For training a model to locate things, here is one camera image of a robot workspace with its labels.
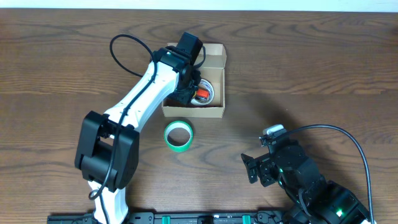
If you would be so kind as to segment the red black stapler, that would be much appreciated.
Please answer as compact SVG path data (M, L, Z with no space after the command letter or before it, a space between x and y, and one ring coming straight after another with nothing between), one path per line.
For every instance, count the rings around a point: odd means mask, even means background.
M195 95L196 100L207 101L210 97L210 92L206 89L198 89Z

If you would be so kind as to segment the white tape roll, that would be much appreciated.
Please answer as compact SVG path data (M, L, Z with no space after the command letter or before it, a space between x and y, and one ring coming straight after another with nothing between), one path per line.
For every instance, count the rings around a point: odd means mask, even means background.
M206 90L208 90L210 92L209 99L207 101L196 100L195 99L195 95L196 94L194 94L194 97L191 100L191 104L193 104L195 106L206 106L206 105L209 105L213 101L214 96L215 96L215 90L213 88L213 85L208 80L205 80L204 78L202 78L200 83L199 83L199 86L198 86L198 89L200 89L200 88L206 89Z

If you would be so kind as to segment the green tape roll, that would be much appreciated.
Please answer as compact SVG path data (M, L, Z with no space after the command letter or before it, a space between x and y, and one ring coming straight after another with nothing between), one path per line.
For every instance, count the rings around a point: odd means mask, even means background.
M164 130L164 141L174 152L185 152L193 141L193 129L184 121L173 121Z

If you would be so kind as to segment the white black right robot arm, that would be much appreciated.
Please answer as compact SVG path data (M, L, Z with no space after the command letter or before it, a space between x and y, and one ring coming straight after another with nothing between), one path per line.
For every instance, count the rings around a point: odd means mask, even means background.
M321 175L317 164L300 145L275 148L253 158L241 154L250 183L278 184L294 202L284 215L294 223L370 223L367 208L347 188Z

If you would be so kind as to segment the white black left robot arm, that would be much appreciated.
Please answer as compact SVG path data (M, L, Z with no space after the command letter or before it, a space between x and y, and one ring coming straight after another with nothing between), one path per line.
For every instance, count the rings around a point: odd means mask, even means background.
M187 106L201 80L196 63L203 42L185 32L177 45L149 51L145 74L130 92L103 114L90 111L83 119L75 155L95 202L95 223L124 223L129 215L126 186L139 160L139 136L156 107L166 98Z

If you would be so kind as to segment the open cardboard box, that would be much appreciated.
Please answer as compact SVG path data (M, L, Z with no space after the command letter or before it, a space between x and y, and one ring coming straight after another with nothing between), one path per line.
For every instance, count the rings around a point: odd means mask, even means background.
M225 109L225 65L226 50L223 44L203 44L206 50L206 59L199 68L201 78L208 81L213 89L213 99L207 105L183 106L176 101L166 98L162 104L165 117L186 118L222 118Z

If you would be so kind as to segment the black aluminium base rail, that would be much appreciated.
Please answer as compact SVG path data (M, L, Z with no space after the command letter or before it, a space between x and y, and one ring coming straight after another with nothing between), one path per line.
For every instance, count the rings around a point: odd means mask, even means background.
M283 224L283 212L205 212L205 213L153 213L109 212L108 219L102 213L84 215L49 215L47 223L128 223L128 224Z

